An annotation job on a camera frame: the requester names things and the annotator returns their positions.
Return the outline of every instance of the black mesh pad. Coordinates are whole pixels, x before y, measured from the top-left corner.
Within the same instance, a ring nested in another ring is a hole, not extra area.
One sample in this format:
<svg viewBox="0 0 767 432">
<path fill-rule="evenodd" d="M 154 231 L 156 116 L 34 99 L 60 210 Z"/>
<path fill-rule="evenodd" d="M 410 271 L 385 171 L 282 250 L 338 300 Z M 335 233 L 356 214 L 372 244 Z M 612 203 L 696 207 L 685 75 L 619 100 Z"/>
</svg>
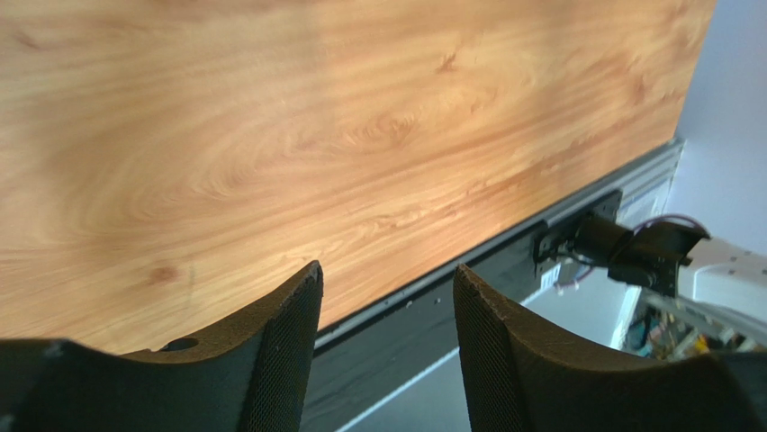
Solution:
<svg viewBox="0 0 767 432">
<path fill-rule="evenodd" d="M 297 431 L 320 319 L 320 300 L 311 290 L 296 290 L 266 325 L 253 374 L 247 432 Z"/>
<path fill-rule="evenodd" d="M 767 368 L 765 354 L 667 364 L 621 353 L 506 299 L 465 266 L 454 298 L 474 432 L 764 430 L 767 375 L 753 371 Z"/>
</svg>

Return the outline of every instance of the wood grain surface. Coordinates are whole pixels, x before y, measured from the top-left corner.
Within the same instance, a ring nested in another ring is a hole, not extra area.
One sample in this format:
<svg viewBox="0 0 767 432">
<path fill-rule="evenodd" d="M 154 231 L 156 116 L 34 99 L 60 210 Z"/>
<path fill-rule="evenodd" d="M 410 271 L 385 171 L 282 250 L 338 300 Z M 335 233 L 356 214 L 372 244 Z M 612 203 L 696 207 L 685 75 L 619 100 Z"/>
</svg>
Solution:
<svg viewBox="0 0 767 432">
<path fill-rule="evenodd" d="M 340 320 L 669 139 L 714 3 L 0 0 L 0 337 Z"/>
</svg>

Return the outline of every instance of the gray floor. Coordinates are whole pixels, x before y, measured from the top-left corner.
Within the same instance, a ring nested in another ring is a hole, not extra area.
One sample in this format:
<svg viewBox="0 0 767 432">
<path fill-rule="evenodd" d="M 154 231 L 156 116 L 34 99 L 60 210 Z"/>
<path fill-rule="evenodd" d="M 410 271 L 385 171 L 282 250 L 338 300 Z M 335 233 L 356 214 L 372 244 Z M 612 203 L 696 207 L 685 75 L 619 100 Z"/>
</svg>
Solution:
<svg viewBox="0 0 767 432">
<path fill-rule="evenodd" d="M 470 432 L 457 352 L 346 430 L 354 432 Z"/>
</svg>

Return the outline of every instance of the white label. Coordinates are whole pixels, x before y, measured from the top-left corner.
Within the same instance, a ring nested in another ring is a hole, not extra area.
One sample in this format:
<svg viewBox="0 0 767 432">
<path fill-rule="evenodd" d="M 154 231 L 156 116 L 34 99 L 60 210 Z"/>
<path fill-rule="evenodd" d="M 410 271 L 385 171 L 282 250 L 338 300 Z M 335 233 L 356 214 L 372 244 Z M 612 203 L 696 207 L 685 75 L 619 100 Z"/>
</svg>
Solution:
<svg viewBox="0 0 767 432">
<path fill-rule="evenodd" d="M 559 281 L 559 271 L 562 269 L 562 265 L 557 263 L 549 271 L 541 275 L 541 289 L 547 290 L 554 286 Z"/>
</svg>

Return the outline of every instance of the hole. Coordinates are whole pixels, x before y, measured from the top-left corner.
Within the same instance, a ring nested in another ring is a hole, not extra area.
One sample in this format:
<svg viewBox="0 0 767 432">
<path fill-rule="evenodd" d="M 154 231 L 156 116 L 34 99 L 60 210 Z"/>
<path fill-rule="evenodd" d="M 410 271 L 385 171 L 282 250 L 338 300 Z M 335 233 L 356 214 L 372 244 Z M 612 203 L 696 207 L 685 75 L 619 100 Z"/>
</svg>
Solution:
<svg viewBox="0 0 767 432">
<path fill-rule="evenodd" d="M 162 349 L 160 349 L 160 351 L 163 351 L 163 352 L 184 351 L 185 349 L 197 347 L 199 343 L 200 341 L 195 339 L 194 337 L 182 337 L 180 339 L 176 339 L 174 341 L 168 342 L 168 344 L 163 346 Z"/>
</svg>

